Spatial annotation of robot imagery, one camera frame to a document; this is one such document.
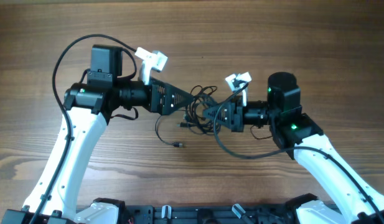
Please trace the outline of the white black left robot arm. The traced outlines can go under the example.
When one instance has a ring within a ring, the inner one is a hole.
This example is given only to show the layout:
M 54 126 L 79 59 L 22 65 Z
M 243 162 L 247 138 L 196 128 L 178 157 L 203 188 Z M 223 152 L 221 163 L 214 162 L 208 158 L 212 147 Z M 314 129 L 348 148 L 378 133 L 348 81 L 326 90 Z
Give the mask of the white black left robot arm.
M 142 65 L 123 76 L 123 55 L 118 46 L 94 45 L 86 82 L 73 84 L 60 107 L 61 129 L 47 165 L 20 210 L 7 210 L 3 223 L 132 223 L 133 216 L 121 200 L 98 198 L 78 211 L 77 198 L 91 153 L 116 109 L 169 115 L 190 104 L 190 93 L 150 76 L 160 72 L 167 57 L 138 48 L 129 53 Z

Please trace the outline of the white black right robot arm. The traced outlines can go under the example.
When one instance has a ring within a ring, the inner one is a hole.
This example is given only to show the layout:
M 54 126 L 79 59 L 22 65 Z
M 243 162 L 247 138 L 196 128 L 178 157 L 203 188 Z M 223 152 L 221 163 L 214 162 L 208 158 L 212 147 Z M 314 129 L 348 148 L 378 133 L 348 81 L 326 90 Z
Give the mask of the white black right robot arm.
M 324 131 L 302 112 L 301 90 L 288 72 L 269 76 L 267 99 L 248 101 L 249 73 L 226 77 L 232 95 L 203 111 L 214 126 L 234 132 L 244 126 L 269 126 L 278 147 L 303 166 L 337 206 L 327 207 L 313 194 L 305 194 L 285 204 L 290 223 L 384 223 L 384 195 L 366 183 L 339 155 Z

